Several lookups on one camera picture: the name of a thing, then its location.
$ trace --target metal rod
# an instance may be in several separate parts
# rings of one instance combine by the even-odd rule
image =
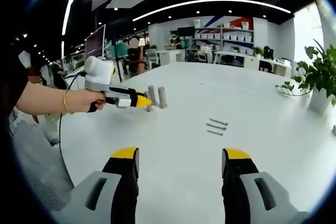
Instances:
[[[226,127],[218,127],[218,126],[215,126],[215,125],[212,125],[212,124],[209,124],[209,123],[206,123],[206,125],[208,125],[208,126],[210,126],[210,127],[213,127],[213,128],[216,128],[216,129],[223,130],[223,131],[226,130]]]
[[[213,133],[213,134],[216,134],[216,135],[219,135],[219,136],[223,136],[222,133],[218,133],[218,132],[214,132],[214,131],[207,131],[207,132],[210,132],[210,133]]]
[[[149,99],[152,100],[152,106],[156,106],[157,102],[155,100],[155,89],[154,89],[154,85],[150,85],[148,86],[148,92],[149,92]]]
[[[167,107],[167,101],[164,92],[164,87],[159,87],[158,92],[159,92],[160,108],[165,109]]]
[[[225,125],[225,126],[228,125],[228,123],[223,123],[223,122],[221,122],[221,121],[217,121],[217,120],[212,119],[212,118],[209,118],[209,120],[210,120],[210,121],[213,121],[213,122],[215,122],[215,123],[220,123],[220,124]]]
[[[144,93],[145,93],[145,95],[147,96],[147,98],[149,98],[149,97],[148,97],[149,92],[148,92],[148,91],[145,91]],[[152,105],[148,105],[148,106],[147,106],[147,111],[148,111],[148,112],[151,112],[152,110],[153,110]]]

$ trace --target computer monitor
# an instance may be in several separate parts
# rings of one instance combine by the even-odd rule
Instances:
[[[103,25],[87,37],[85,44],[86,57],[101,57],[104,55],[105,28],[106,25]]]
[[[273,58],[273,53],[274,53],[274,50],[273,49],[270,49],[269,47],[264,47],[264,58],[265,59],[274,59]]]

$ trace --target white flower pot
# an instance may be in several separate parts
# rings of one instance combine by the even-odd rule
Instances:
[[[322,115],[327,107],[331,106],[331,100],[334,98],[334,95],[327,98],[327,91],[324,88],[320,91],[314,88],[308,108]]]

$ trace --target hand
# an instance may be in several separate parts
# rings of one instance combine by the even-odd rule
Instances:
[[[66,103],[70,112],[88,112],[93,102],[96,102],[97,109],[101,110],[106,104],[103,93],[87,89],[67,92]]]

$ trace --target gold bracelet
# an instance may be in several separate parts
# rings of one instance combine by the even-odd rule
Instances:
[[[64,91],[64,95],[63,95],[63,103],[64,103],[64,107],[65,107],[65,109],[66,109],[66,112],[69,112],[69,111],[68,111],[68,107],[67,107],[67,103],[65,102],[65,97],[66,97],[66,95],[67,95],[67,92],[68,92],[68,90],[65,90],[65,91]]]

